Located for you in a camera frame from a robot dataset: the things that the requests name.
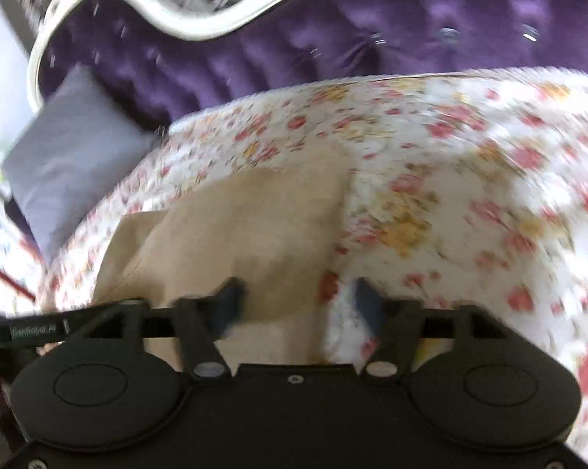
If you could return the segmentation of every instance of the white headboard frame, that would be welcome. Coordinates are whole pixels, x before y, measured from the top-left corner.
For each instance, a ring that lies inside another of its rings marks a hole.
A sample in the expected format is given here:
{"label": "white headboard frame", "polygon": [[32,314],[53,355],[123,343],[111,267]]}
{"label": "white headboard frame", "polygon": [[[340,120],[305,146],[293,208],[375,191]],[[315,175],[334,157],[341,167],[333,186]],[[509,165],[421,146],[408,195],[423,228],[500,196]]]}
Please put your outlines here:
{"label": "white headboard frame", "polygon": [[[55,29],[82,0],[53,0],[40,26],[27,68],[27,97],[33,111],[43,106],[38,68]],[[207,40],[226,35],[274,7],[282,0],[242,0],[213,14],[188,12],[166,0],[125,0],[151,24],[173,37]]]}

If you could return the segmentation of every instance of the gray pillow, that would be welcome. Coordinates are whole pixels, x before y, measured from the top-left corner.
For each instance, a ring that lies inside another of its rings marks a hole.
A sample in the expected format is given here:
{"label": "gray pillow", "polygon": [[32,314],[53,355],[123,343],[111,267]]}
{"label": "gray pillow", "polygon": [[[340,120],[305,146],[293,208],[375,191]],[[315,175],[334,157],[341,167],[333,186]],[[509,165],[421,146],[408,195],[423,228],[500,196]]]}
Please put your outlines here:
{"label": "gray pillow", "polygon": [[2,165],[47,263],[157,140],[127,117],[87,68],[68,73]]}

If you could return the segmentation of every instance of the red cord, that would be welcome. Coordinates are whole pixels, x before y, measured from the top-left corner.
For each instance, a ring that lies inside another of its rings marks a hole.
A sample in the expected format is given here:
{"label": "red cord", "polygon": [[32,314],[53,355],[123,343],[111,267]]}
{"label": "red cord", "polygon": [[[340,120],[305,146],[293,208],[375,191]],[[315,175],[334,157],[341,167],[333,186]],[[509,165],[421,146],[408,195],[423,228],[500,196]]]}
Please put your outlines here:
{"label": "red cord", "polygon": [[0,270],[0,279],[3,282],[5,282],[6,284],[12,286],[15,290],[17,290],[23,296],[28,297],[30,300],[32,300],[33,303],[36,302],[36,297],[33,293],[31,293],[29,290],[23,288],[21,285],[18,285],[7,274],[5,274],[5,272],[3,272],[2,270]]}

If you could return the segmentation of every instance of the black mount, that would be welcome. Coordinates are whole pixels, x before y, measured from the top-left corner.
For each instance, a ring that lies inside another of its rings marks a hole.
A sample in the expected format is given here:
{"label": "black mount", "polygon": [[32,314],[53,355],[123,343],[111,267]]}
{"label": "black mount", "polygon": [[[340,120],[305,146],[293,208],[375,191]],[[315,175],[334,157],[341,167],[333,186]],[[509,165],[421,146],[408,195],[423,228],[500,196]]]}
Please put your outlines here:
{"label": "black mount", "polygon": [[[476,306],[427,310],[355,287],[380,338],[361,376],[242,365],[233,377],[213,341],[240,310],[235,279],[170,309],[97,312],[15,380],[32,440],[5,467],[588,468],[562,444],[581,404],[565,368]],[[144,351],[152,337],[177,337],[184,372]],[[453,346],[412,371],[421,338]]]}

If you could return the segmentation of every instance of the tufted button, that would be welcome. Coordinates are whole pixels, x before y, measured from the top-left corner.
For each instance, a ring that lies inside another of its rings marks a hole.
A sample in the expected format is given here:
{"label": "tufted button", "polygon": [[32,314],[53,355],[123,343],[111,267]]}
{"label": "tufted button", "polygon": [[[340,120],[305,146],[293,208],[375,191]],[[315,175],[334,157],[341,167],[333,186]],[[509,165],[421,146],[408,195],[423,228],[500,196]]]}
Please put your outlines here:
{"label": "tufted button", "polygon": [[537,39],[539,39],[539,33],[533,26],[522,24],[520,30],[522,31],[522,37],[529,39],[531,42],[537,42]]}
{"label": "tufted button", "polygon": [[161,54],[158,53],[155,49],[149,49],[146,51],[146,58],[153,61],[155,65],[161,64]]}
{"label": "tufted button", "polygon": [[456,47],[459,44],[459,36],[461,33],[454,28],[440,28],[438,34],[440,40],[446,45]]}
{"label": "tufted button", "polygon": [[370,40],[374,42],[376,45],[383,45],[386,43],[386,40],[381,36],[381,34],[372,34],[370,36]]}
{"label": "tufted button", "polygon": [[117,19],[114,21],[113,30],[115,34],[119,34],[120,38],[124,38],[124,34],[127,33],[127,25],[124,19]]}
{"label": "tufted button", "polygon": [[70,21],[66,27],[67,31],[68,31],[68,39],[70,40],[71,43],[74,43],[74,37],[76,37],[77,34],[77,25],[75,24],[74,21]]}

